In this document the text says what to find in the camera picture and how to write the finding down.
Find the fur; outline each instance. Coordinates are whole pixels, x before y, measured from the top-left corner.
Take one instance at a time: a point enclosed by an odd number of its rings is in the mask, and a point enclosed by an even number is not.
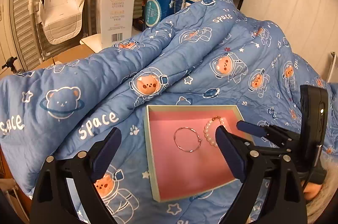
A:
[[[308,224],[314,223],[323,213],[338,188],[338,160],[322,153],[320,161],[327,176],[319,194],[306,205]]]

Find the blue comforter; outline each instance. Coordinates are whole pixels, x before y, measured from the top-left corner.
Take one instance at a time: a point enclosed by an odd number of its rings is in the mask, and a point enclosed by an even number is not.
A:
[[[302,84],[328,91],[324,149],[335,155],[337,86],[292,53],[275,23],[245,17],[232,0],[202,0],[86,59],[2,79],[1,148],[31,196],[47,156],[72,157],[118,127],[122,143],[107,170],[114,181],[103,198],[118,223],[218,223],[238,193],[238,180],[202,196],[153,200],[145,105],[236,104],[250,123],[300,131]],[[264,138],[255,143],[273,146]],[[79,218],[87,221],[74,189],[72,195]]]

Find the pink box lining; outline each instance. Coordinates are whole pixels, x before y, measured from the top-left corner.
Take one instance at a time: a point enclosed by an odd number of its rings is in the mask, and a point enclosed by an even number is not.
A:
[[[238,119],[233,110],[149,110],[150,135],[161,201],[194,196],[234,180],[219,148],[211,146],[204,137],[205,125],[215,116],[226,119],[224,126],[230,133],[245,138],[245,134],[236,128]],[[213,140],[219,125],[220,122],[215,120],[209,128]],[[198,150],[187,153],[176,146],[173,136],[180,127],[190,127],[199,134],[202,143]],[[177,132],[176,142],[187,150],[198,146],[197,136],[188,129]]]

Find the metal screw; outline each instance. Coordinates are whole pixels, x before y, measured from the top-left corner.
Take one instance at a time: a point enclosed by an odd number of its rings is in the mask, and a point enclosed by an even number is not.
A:
[[[47,159],[46,159],[46,161],[47,161],[48,163],[52,162],[53,160],[54,160],[54,157],[53,157],[53,156],[48,156]]]
[[[258,153],[258,151],[250,151],[250,155],[251,155],[252,157],[258,157],[258,156],[259,156],[259,153]]]
[[[87,153],[85,151],[81,151],[77,154],[78,158],[84,158],[87,155]]]
[[[288,156],[287,154],[283,156],[283,159],[284,159],[286,162],[290,162],[290,161],[291,161],[291,157]]]

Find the silver ring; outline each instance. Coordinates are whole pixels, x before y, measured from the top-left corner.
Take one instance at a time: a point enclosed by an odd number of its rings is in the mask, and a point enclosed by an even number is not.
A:
[[[179,130],[182,130],[182,129],[189,129],[189,130],[191,130],[192,132],[194,132],[194,133],[196,134],[197,140],[198,140],[198,147],[197,147],[196,149],[194,149],[194,150],[185,150],[185,149],[183,149],[179,144],[177,144],[177,142],[176,142],[176,133],[177,133]],[[194,129],[189,128],[189,127],[181,127],[181,128],[178,128],[178,129],[175,131],[175,133],[174,133],[174,142],[175,142],[176,146],[177,146],[180,150],[182,150],[182,151],[184,151],[184,152],[186,152],[186,153],[192,153],[192,152],[196,151],[196,150],[201,146],[202,139],[199,137],[198,133],[197,133]]]

